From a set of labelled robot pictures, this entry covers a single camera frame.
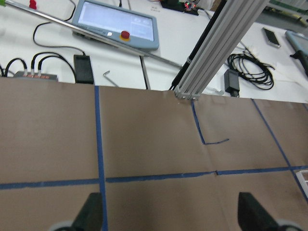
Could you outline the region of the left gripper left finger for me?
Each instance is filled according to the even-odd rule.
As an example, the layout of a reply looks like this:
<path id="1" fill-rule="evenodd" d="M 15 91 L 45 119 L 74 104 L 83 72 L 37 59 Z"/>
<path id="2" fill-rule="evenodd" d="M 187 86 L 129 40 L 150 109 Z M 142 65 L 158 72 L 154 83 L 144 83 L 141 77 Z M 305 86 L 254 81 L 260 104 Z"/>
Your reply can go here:
<path id="1" fill-rule="evenodd" d="M 103 225 L 103 202 L 99 192 L 90 193 L 71 225 L 72 231 L 100 231 Z"/>

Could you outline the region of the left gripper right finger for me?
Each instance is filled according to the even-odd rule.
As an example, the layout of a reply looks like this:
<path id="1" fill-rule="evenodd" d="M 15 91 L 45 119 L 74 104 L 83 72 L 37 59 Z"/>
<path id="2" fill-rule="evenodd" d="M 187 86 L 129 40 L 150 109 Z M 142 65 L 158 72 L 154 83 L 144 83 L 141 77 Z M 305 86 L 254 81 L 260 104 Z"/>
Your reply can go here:
<path id="1" fill-rule="evenodd" d="M 242 231 L 277 231 L 279 225 L 249 192 L 238 196 L 237 220 Z"/>

